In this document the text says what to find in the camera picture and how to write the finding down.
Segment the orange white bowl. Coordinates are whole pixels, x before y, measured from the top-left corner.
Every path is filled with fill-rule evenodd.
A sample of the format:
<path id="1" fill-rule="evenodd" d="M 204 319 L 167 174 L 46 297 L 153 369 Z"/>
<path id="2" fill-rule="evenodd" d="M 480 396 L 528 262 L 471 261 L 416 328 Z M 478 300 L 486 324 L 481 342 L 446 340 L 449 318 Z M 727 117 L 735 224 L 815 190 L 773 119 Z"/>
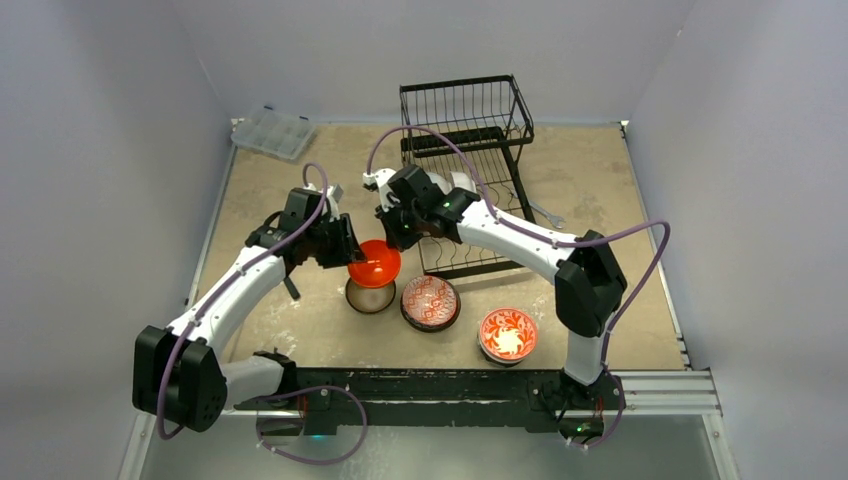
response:
<path id="1" fill-rule="evenodd" d="M 401 254 L 390 248 L 384 240 L 372 239 L 360 245 L 365 254 L 363 262 L 347 266 L 351 280 L 364 288 L 382 288 L 392 283 L 402 266 Z"/>

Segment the brown beige bowl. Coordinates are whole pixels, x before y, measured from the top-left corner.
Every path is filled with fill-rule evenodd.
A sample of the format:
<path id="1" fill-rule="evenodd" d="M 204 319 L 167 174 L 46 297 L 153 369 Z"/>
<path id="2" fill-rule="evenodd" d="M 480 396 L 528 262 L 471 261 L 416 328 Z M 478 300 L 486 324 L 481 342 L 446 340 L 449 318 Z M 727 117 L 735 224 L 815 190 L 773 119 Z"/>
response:
<path id="1" fill-rule="evenodd" d="M 366 315 L 387 309 L 394 301 L 396 292 L 395 282 L 379 288 L 366 288 L 349 279 L 345 285 L 345 299 L 348 305 L 358 313 Z"/>

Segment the black wire dish rack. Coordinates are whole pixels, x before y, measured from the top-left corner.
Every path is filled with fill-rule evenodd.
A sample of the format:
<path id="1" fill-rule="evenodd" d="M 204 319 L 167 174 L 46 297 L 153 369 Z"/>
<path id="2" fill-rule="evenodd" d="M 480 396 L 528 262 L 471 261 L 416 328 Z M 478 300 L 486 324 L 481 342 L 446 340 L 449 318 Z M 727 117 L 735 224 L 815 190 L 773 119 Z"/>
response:
<path id="1" fill-rule="evenodd" d="M 534 123 L 514 75 L 502 74 L 399 87 L 401 121 L 435 130 L 463 151 L 494 206 L 531 223 L 534 214 L 519 172 Z M 497 253 L 447 239 L 419 244 L 423 272 L 447 280 L 515 269 Z"/>

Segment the white ribbed bowl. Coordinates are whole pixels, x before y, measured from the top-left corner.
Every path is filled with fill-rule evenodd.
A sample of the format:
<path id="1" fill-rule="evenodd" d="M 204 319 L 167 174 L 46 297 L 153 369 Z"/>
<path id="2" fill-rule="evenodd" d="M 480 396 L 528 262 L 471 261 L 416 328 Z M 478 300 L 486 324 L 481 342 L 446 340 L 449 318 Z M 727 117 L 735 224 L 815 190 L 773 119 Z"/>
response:
<path id="1" fill-rule="evenodd" d="M 425 176 L 421 190 L 427 202 L 437 202 L 452 191 L 453 185 L 443 176 L 434 172 L 426 172 Z"/>

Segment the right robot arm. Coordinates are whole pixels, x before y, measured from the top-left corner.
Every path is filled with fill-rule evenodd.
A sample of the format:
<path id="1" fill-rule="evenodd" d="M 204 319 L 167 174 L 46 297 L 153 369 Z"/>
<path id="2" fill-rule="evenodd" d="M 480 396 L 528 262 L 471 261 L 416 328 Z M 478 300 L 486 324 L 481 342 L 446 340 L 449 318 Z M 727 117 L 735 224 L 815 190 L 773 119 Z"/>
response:
<path id="1" fill-rule="evenodd" d="M 376 217 L 389 247 L 407 250 L 424 238 L 490 250 L 526 267 L 555 290 L 556 315 L 569 331 L 561 381 L 564 399 L 584 407 L 601 391 L 602 340 L 627 281 L 605 237 L 548 231 L 488 204 L 464 173 L 445 180 L 416 165 L 364 173 L 379 195 Z"/>

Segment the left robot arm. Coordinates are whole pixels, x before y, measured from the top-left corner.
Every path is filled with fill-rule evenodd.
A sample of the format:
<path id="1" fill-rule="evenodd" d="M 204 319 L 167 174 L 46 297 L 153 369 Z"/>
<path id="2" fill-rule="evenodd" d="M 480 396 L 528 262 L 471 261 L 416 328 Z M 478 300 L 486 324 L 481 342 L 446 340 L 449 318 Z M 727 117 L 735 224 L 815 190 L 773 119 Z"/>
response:
<path id="1" fill-rule="evenodd" d="M 295 364 L 283 354 L 258 352 L 224 364 L 230 338 L 260 301 L 283 284 L 295 267 L 313 258 L 323 268 L 363 259 L 343 191 L 314 185 L 290 191 L 285 207 L 269 215 L 246 238 L 233 265 L 197 303 L 167 327 L 145 327 L 134 346 L 132 403 L 156 418 L 161 438 L 167 423 L 208 430 L 221 412 L 261 397 L 284 409 L 297 399 Z"/>

